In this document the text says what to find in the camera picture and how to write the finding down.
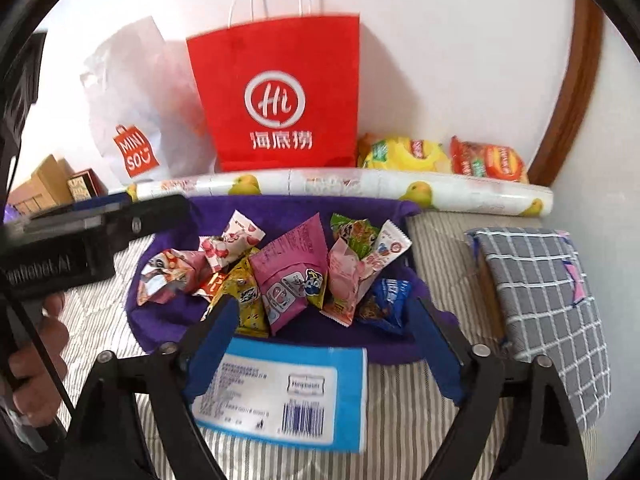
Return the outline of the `pink panda snack bag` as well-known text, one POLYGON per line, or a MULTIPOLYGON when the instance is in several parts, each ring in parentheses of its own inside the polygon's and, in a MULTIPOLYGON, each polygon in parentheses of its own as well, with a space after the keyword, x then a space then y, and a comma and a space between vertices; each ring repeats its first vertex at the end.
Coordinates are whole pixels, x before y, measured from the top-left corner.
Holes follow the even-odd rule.
POLYGON ((137 306, 167 304, 179 292, 192 294, 213 275, 204 252, 165 249, 143 266, 138 290, 137 306))

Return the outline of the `lychee strawberry jelly bag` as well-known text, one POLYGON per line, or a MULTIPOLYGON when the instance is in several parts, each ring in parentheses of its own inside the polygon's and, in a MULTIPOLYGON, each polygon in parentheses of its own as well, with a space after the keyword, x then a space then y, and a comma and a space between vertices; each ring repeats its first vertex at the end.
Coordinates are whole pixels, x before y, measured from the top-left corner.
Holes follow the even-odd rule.
POLYGON ((200 237, 198 249, 204 252, 213 272, 219 272, 229 264, 241 259, 265 236, 266 233, 253 220, 236 210, 221 235, 200 237))

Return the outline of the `yellow triangular snack packet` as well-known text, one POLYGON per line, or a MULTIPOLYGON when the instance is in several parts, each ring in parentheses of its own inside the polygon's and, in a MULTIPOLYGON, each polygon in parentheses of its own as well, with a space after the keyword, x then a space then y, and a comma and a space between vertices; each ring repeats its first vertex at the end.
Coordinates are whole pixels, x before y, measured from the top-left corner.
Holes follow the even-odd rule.
POLYGON ((270 336, 267 315, 262 304, 259 288, 254 277, 250 259, 242 258, 229 272, 224 283, 224 292, 217 301, 208 304, 206 316, 224 295, 232 296, 239 304, 239 325, 235 333, 241 336, 268 338, 270 336))

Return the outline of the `pink yellow snack bag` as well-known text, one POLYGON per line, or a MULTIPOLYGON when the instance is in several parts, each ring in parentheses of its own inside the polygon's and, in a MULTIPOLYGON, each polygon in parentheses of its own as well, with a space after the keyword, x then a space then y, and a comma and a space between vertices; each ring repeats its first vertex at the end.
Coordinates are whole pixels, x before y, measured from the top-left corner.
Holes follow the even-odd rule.
POLYGON ((322 308, 328 279, 328 246, 320 214, 250 256, 270 330, 279 330, 306 307, 322 308))

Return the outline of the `blue snack packet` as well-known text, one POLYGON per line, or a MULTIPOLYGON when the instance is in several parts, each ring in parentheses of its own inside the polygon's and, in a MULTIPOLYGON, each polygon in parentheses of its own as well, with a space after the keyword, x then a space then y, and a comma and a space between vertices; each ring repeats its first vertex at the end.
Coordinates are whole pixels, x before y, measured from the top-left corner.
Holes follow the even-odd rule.
POLYGON ((406 280, 380 278, 357 310, 357 320, 384 332, 402 335, 405 331, 405 304, 412 285, 406 280))

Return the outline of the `small pink candy packet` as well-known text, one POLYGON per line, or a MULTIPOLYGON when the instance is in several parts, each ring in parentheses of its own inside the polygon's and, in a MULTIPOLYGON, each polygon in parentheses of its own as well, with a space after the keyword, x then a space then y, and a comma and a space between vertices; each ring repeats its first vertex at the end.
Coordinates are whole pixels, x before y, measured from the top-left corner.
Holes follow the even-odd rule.
POLYGON ((329 251, 328 291, 321 313, 349 327, 362 295, 359 292, 362 264, 356 252, 340 237, 329 251))

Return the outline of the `green triangular snack packet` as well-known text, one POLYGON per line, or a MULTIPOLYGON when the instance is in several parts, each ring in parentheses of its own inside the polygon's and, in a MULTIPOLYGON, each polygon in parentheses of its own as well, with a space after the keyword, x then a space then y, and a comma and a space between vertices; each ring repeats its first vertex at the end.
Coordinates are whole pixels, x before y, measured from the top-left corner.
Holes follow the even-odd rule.
POLYGON ((351 219, 342 214, 332 214, 330 227, 334 240, 344 240, 359 259, 370 254, 380 232, 368 219, 351 219))

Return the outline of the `pink white long packet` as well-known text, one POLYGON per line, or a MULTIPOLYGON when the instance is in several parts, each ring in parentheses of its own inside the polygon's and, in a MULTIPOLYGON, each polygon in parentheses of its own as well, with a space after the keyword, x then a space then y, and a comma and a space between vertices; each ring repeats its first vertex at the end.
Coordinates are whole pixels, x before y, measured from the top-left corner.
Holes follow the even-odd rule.
POLYGON ((378 274, 404 254, 411 245, 410 238, 394 222, 385 221, 372 250, 358 263, 356 302, 364 297, 378 274))

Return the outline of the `red small snack packet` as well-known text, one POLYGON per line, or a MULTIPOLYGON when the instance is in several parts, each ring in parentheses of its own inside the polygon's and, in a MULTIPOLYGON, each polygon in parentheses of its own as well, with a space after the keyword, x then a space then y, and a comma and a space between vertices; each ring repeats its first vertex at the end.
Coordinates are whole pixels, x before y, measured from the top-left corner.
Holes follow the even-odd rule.
POLYGON ((209 304, 217 301, 224 292, 224 283, 229 274, 226 272, 216 272, 208 280, 202 281, 193 293, 194 297, 206 300, 209 304))

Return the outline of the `patterned book box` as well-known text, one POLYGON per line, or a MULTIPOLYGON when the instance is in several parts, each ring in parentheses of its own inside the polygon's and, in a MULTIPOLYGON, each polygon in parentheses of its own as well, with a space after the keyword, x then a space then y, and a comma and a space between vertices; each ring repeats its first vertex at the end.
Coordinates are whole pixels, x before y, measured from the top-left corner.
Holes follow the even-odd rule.
POLYGON ((106 187, 90 168, 75 172, 67 178, 66 184, 75 203, 107 196, 106 187))

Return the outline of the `wooden headboard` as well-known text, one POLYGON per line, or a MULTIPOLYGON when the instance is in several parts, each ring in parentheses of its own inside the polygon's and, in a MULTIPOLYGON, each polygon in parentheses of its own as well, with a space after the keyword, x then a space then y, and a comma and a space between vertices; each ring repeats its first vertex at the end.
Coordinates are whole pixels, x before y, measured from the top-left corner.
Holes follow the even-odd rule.
POLYGON ((64 158, 49 155, 32 172, 30 178, 9 194, 8 203, 20 214, 36 212, 73 203, 67 185, 73 174, 64 158))

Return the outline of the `purple towel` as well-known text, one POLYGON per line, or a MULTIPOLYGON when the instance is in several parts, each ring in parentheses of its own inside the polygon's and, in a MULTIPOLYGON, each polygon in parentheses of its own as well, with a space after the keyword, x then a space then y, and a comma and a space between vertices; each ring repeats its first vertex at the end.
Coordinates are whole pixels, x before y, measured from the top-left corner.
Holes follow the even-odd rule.
MULTIPOLYGON (((329 222, 332 214, 344 214, 352 219, 368 219, 378 228, 384 221, 393 221, 403 231, 407 219, 420 214, 413 202, 382 200, 382 198, 332 196, 195 196, 190 199, 191 219, 178 228, 157 234, 140 257, 128 290, 125 311, 131 333, 145 352, 155 350, 166 341, 178 341, 186 329, 198 322, 206 309, 203 299, 179 294, 167 304, 149 302, 137 305, 140 273, 149 258, 167 248, 192 250, 198 247, 201 235, 219 234, 226 227, 233 211, 239 211, 266 232, 262 241, 268 244, 294 229, 315 214, 320 216, 326 241, 333 242, 329 222)), ((319 347, 362 347, 369 362, 380 365, 400 365, 422 359, 418 344, 409 332, 395 335, 359 321, 344 327, 308 307, 286 324, 273 342, 319 347)))

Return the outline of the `white plastic Miniso bag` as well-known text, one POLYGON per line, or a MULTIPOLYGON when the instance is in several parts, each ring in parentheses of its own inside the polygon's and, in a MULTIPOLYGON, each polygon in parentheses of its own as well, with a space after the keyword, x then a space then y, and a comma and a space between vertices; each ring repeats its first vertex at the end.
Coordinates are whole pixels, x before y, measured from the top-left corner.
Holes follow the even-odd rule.
POLYGON ((186 44, 165 40, 152 18, 105 40, 80 81, 94 143, 121 185, 215 169, 186 44))

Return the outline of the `orange chips bag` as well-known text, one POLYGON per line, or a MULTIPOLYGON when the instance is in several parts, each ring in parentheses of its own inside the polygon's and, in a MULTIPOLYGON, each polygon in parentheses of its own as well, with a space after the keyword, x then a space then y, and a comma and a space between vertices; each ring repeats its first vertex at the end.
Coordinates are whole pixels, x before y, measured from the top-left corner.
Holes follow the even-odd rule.
POLYGON ((451 167, 465 177, 491 178, 501 181, 528 183, 524 162, 510 146, 461 141, 453 136, 450 142, 451 167))

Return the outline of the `brown door frame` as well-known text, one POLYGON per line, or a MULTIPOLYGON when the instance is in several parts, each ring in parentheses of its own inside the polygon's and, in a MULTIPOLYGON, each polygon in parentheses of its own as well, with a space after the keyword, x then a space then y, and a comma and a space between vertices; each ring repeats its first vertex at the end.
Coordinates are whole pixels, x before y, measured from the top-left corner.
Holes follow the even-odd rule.
POLYGON ((593 0, 574 0, 574 21, 563 82, 529 181, 550 186, 561 172, 585 119, 603 44, 604 13, 593 0))

